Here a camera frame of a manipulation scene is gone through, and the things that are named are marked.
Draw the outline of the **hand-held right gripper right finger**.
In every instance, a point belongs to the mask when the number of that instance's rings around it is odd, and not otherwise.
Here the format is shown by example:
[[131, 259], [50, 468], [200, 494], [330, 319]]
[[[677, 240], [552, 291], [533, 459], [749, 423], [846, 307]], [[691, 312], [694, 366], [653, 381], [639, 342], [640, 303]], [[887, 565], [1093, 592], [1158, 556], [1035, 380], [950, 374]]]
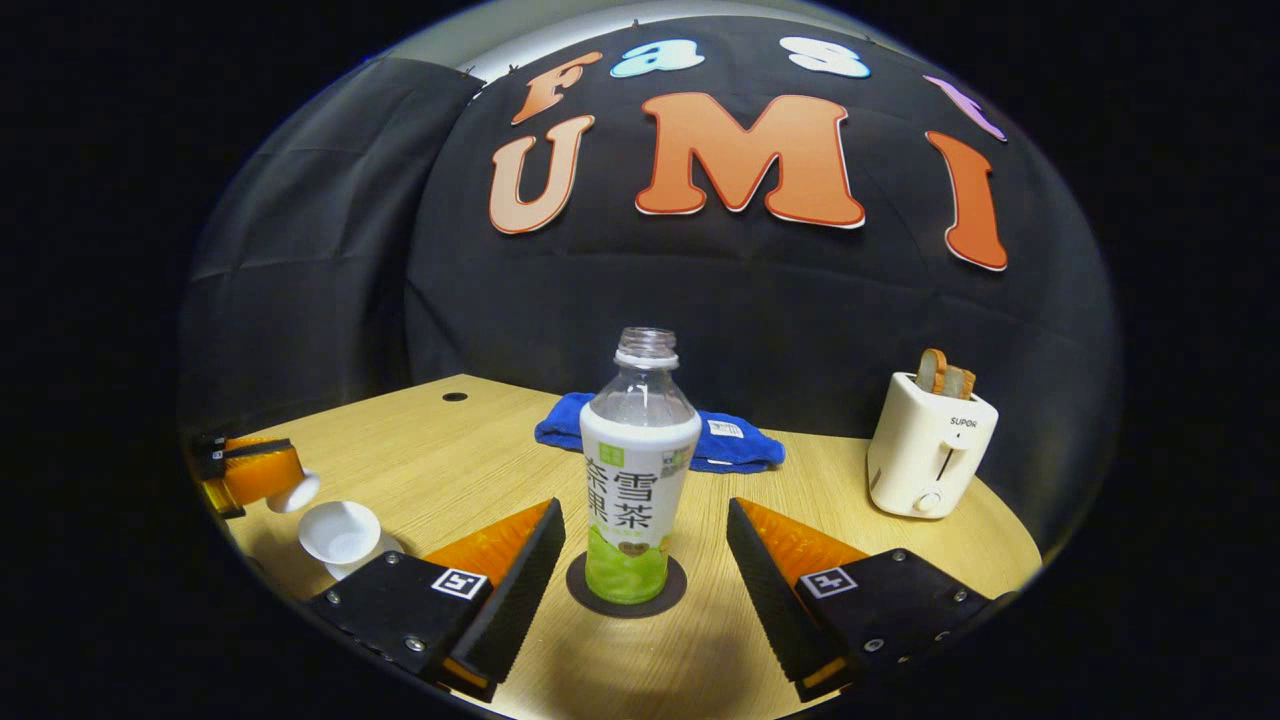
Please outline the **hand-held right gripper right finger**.
[[727, 542], [803, 701], [901, 676], [1011, 602], [909, 550], [865, 553], [745, 498], [728, 503]]

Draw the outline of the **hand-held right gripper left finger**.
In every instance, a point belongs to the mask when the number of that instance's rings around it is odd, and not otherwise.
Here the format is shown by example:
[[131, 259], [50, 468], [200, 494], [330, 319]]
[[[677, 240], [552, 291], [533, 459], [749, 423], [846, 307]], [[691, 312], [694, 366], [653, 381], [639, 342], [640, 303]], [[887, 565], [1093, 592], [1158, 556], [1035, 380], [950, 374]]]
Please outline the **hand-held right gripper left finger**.
[[511, 673], [564, 538], [561, 502], [548, 498], [424, 557], [379, 553], [305, 605], [401, 671], [488, 702]]

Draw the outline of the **dark brown round coaster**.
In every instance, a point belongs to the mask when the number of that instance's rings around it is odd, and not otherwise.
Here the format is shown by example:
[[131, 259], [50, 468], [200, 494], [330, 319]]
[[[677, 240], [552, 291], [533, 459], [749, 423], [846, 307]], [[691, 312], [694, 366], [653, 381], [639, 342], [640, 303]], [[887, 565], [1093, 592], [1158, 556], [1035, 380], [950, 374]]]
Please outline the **dark brown round coaster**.
[[612, 603], [590, 591], [586, 583], [585, 568], [586, 553], [580, 553], [570, 564], [566, 573], [567, 589], [571, 597], [581, 606], [605, 618], [654, 618], [675, 607], [684, 598], [689, 587], [684, 568], [675, 557], [668, 557], [666, 584], [654, 598], [641, 603]]

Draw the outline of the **white teacup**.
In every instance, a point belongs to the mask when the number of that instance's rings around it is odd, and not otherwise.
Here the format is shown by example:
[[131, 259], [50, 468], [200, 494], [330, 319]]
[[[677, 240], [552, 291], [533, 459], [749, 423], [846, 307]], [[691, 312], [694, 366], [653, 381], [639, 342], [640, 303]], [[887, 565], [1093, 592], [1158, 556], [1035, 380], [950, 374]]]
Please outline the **white teacup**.
[[383, 529], [369, 507], [352, 501], [320, 503], [297, 525], [302, 548], [342, 580], [383, 552]]

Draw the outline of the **clear water bottle green label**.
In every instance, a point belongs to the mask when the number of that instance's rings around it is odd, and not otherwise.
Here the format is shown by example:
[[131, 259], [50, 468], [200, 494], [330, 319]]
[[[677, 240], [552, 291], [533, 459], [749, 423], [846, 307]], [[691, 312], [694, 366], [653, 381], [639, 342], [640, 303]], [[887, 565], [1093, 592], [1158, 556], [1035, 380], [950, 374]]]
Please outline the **clear water bottle green label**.
[[588, 480], [586, 587], [607, 603], [654, 600], [701, 418], [676, 384], [672, 331], [628, 327], [617, 373], [579, 414]]

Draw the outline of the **white saucer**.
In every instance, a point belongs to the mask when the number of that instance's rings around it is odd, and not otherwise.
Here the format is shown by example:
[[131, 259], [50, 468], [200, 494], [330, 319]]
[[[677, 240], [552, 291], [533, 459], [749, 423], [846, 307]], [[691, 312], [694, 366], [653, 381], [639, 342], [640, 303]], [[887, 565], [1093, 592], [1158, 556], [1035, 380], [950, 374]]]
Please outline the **white saucer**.
[[323, 566], [335, 582], [340, 582], [365, 565], [379, 560], [387, 552], [403, 553], [404, 550], [394, 536], [383, 530], [375, 546], [371, 547], [370, 551], [362, 557], [356, 559], [352, 562], [324, 562]]

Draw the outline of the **blue folded cloth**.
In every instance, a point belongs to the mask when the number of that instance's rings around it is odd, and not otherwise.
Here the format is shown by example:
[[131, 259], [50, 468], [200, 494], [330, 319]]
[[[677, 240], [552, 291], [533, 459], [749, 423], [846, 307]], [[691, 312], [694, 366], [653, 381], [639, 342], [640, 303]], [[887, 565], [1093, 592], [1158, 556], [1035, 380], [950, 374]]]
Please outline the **blue folded cloth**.
[[[559, 398], [547, 418], [535, 425], [535, 441], [552, 447], [581, 451], [579, 415], [594, 397], [594, 393], [575, 392]], [[703, 428], [690, 462], [691, 470], [755, 474], [785, 462], [785, 446], [745, 419], [723, 413], [700, 413], [700, 418]]]

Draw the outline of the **white toaster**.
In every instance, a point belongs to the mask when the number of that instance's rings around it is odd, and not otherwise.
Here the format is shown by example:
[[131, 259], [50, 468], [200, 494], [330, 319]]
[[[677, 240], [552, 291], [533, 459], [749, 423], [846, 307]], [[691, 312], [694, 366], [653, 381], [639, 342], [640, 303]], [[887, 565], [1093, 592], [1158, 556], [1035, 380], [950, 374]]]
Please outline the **white toaster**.
[[893, 373], [867, 450], [872, 502], [904, 518], [946, 518], [975, 477], [997, 424], [997, 409], [978, 396], [933, 395], [911, 373]]

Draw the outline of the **black backdrop cloth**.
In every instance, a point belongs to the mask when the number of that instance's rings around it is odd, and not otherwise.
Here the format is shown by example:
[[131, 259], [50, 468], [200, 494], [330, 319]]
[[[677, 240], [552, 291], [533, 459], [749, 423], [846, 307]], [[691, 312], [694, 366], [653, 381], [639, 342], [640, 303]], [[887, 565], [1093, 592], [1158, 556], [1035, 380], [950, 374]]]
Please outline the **black backdrop cloth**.
[[470, 374], [553, 395], [675, 332], [694, 405], [868, 438], [927, 347], [1052, 553], [1117, 427], [1119, 328], [1060, 172], [955, 74], [836, 32], [660, 20], [483, 81], [388, 55], [244, 163], [195, 243], [177, 416], [256, 430]]

